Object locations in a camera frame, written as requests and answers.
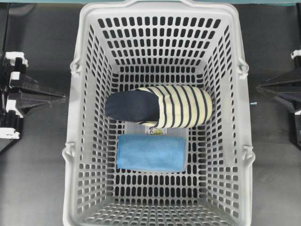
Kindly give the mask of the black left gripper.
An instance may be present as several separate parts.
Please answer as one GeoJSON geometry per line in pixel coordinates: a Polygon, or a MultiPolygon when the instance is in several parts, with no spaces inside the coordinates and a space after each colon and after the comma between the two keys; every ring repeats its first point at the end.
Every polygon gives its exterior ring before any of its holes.
{"type": "Polygon", "coordinates": [[[0,56],[1,152],[21,139],[26,109],[66,101],[64,93],[22,73],[27,67],[23,52],[5,52],[0,56]],[[37,94],[20,94],[19,89],[37,94]]]}

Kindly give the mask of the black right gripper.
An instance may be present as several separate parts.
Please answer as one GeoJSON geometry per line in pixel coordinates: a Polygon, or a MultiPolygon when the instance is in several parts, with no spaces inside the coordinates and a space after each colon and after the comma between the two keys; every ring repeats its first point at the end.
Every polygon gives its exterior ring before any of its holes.
{"type": "Polygon", "coordinates": [[[256,88],[259,92],[279,94],[274,97],[287,110],[294,113],[294,131],[297,146],[301,145],[301,50],[291,53],[295,69],[280,76],[269,79],[256,88]]]}

